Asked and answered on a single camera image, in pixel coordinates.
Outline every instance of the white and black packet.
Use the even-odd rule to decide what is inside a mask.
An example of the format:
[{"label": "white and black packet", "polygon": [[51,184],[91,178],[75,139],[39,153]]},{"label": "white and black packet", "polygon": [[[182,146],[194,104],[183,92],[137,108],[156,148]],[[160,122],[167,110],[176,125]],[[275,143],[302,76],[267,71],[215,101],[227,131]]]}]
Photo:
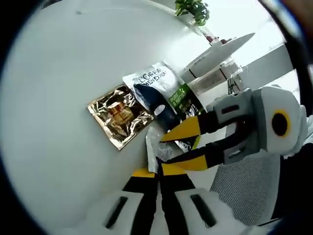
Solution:
[{"label": "white and black packet", "polygon": [[[124,76],[123,81],[136,99],[157,117],[165,132],[186,118],[205,112],[188,85],[164,62]],[[192,137],[176,143],[187,152],[197,146],[197,139]]]}]

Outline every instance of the window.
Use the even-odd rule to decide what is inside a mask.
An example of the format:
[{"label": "window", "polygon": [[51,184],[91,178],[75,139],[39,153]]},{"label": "window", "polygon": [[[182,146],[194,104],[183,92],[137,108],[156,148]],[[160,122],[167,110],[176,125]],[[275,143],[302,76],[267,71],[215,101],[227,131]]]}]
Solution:
[{"label": "window", "polygon": [[257,0],[204,0],[210,10],[205,25],[220,39],[241,37],[254,32],[254,37],[232,57],[247,65],[282,45],[285,39],[269,13]]}]

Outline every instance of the white tabletop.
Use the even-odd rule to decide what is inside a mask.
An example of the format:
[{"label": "white tabletop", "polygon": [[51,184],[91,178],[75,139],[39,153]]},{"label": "white tabletop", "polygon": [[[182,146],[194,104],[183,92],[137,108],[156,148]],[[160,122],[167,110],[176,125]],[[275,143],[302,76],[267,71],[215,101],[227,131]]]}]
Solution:
[{"label": "white tabletop", "polygon": [[146,163],[147,128],[118,151],[87,104],[124,75],[162,60],[179,71],[209,47],[152,2],[93,1],[36,13],[2,76],[2,159],[21,201],[50,231],[75,224]]}]

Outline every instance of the gold foil packet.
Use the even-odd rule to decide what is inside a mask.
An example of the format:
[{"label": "gold foil packet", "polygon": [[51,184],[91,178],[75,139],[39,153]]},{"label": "gold foil packet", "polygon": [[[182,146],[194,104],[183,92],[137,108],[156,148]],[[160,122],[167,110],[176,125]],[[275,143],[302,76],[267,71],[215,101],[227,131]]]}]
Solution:
[{"label": "gold foil packet", "polygon": [[118,150],[154,118],[125,85],[94,100],[88,110]]}]

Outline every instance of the green label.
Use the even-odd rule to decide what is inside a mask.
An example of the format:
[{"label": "green label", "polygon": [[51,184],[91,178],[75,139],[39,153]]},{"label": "green label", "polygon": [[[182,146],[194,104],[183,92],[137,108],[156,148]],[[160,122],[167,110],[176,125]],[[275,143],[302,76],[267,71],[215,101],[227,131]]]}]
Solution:
[{"label": "green label", "polygon": [[186,94],[190,91],[190,88],[185,83],[183,84],[171,97],[170,97],[170,103],[175,108],[177,107],[182,99],[185,98]]}]

